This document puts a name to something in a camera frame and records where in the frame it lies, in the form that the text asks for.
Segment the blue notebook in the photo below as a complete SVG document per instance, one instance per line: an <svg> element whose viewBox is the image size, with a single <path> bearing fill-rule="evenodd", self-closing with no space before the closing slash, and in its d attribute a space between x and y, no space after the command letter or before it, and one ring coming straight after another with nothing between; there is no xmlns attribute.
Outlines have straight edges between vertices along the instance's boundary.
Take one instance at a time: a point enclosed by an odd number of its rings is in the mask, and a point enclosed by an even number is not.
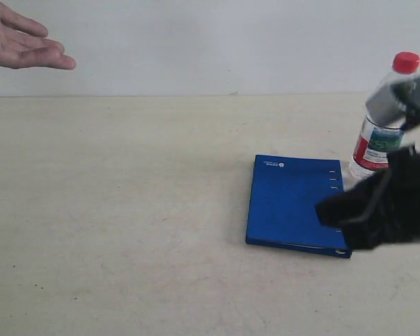
<svg viewBox="0 0 420 336"><path fill-rule="evenodd" d="M343 190L338 160L257 155L246 243L350 258L342 232L322 226L315 210Z"/></svg>

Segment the plastic water bottle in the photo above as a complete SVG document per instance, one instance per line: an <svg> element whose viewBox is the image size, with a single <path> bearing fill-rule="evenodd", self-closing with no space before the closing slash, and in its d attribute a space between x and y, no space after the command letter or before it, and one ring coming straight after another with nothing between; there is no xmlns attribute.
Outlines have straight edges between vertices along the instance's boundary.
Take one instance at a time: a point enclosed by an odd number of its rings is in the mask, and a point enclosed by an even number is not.
<svg viewBox="0 0 420 336"><path fill-rule="evenodd" d="M386 75L379 88L390 83L407 80L420 65L420 57L413 52L400 52L394 60L392 72ZM402 122L378 127L367 111L360 129L356 147L350 160L350 174L356 180L369 177L378 169L389 166L387 153L399 149L403 140Z"/></svg>

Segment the red bottle cap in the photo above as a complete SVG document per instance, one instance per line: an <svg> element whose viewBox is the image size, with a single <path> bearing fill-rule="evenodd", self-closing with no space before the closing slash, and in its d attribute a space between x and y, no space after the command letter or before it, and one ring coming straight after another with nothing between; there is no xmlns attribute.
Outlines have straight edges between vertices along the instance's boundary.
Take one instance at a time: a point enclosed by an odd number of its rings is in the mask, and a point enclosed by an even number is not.
<svg viewBox="0 0 420 336"><path fill-rule="evenodd" d="M420 65L420 56L413 52L399 52L393 59L393 70L400 74L413 74Z"/></svg>

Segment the human hand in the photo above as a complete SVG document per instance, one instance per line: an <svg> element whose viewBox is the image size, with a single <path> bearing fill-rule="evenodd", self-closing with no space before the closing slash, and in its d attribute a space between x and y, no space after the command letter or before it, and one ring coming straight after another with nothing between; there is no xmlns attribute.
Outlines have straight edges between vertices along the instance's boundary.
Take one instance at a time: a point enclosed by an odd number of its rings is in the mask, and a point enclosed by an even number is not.
<svg viewBox="0 0 420 336"><path fill-rule="evenodd" d="M75 60L64 55L64 46L47 36L48 30L42 24L0 2L0 67L74 69Z"/></svg>

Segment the beige tabletop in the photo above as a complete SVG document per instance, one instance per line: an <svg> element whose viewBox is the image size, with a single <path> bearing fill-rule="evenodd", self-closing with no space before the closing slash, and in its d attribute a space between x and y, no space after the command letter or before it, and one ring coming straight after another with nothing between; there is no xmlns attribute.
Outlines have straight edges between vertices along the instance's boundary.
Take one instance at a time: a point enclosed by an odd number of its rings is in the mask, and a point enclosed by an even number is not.
<svg viewBox="0 0 420 336"><path fill-rule="evenodd" d="M345 167L363 100L0 99L0 336L420 336L420 246L244 243L255 155Z"/></svg>

